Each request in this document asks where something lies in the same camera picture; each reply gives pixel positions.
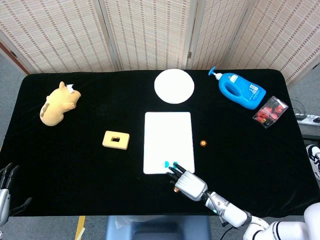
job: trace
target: white board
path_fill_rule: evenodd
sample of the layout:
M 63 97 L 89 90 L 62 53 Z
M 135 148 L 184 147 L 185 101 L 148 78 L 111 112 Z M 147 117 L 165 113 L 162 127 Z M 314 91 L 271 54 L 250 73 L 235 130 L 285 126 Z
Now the white board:
M 195 172 L 190 112 L 146 112 L 143 172 L 165 174 L 177 162 Z

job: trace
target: floor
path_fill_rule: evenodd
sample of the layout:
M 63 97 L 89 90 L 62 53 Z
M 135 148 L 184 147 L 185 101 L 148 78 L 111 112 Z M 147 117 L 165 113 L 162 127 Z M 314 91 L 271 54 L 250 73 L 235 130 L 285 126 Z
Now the floor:
M 6 58 L 0 55 L 0 146 L 3 143 L 11 115 L 17 99 L 17 94 L 25 74 L 17 70 Z M 305 107 L 309 114 L 320 115 L 320 67 L 309 72 L 300 82 L 289 89 L 292 99 L 296 99 Z M 295 108 L 302 105 L 292 101 Z M 303 134 L 319 134 L 317 127 L 300 126 Z M 11 217 L 0 228 L 6 240 L 70 240 L 75 238 L 78 216 L 46 216 L 46 217 Z M 103 240 L 107 216 L 86 216 L 85 231 L 82 240 Z M 277 218 L 267 217 L 269 223 L 279 221 Z M 280 221 L 303 221 L 302 216 L 288 216 Z M 210 217 L 211 235 L 213 240 L 219 240 L 226 228 L 222 228 L 216 216 Z M 224 240 L 239 240 L 245 232 L 245 227 L 231 230 Z

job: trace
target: yellow tape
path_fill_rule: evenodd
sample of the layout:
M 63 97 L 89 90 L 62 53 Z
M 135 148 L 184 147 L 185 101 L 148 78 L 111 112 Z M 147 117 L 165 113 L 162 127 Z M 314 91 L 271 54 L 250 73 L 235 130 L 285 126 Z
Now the yellow tape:
M 78 226 L 76 227 L 76 232 L 75 232 L 74 240 L 77 240 L 77 238 L 78 238 L 78 236 L 80 235 L 82 229 L 84 228 L 85 219 L 86 219 L 86 216 L 79 216 Z

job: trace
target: stuffed animal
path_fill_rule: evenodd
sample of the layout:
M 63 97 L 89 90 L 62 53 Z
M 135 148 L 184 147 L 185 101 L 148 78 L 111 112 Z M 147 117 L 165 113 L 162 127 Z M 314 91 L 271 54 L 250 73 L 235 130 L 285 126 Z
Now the stuffed animal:
M 55 126 L 64 119 L 64 113 L 74 109 L 78 99 L 81 97 L 80 92 L 66 87 L 62 81 L 59 88 L 55 89 L 46 97 L 45 104 L 40 111 L 40 119 L 47 126 Z

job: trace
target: black tablecloth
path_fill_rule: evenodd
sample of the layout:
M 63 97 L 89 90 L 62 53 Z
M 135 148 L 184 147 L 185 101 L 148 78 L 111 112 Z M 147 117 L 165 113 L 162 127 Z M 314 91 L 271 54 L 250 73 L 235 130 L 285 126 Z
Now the black tablecloth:
M 248 110 L 228 100 L 207 70 L 187 70 L 193 95 L 163 102 L 154 80 L 161 71 L 32 74 L 21 85 L 0 152 L 0 167 L 20 164 L 11 207 L 33 197 L 22 216 L 212 214 L 202 202 L 174 193 L 166 175 L 143 173 L 146 112 L 190 112 L 195 174 L 236 206 L 264 217 L 302 215 L 320 191 L 295 120 L 282 74 L 229 70 L 266 89 L 290 108 L 264 129 Z M 39 112 L 59 82 L 81 93 L 57 126 Z M 129 133 L 127 150 L 102 146 L 106 130 Z M 207 146 L 200 146 L 206 140 Z

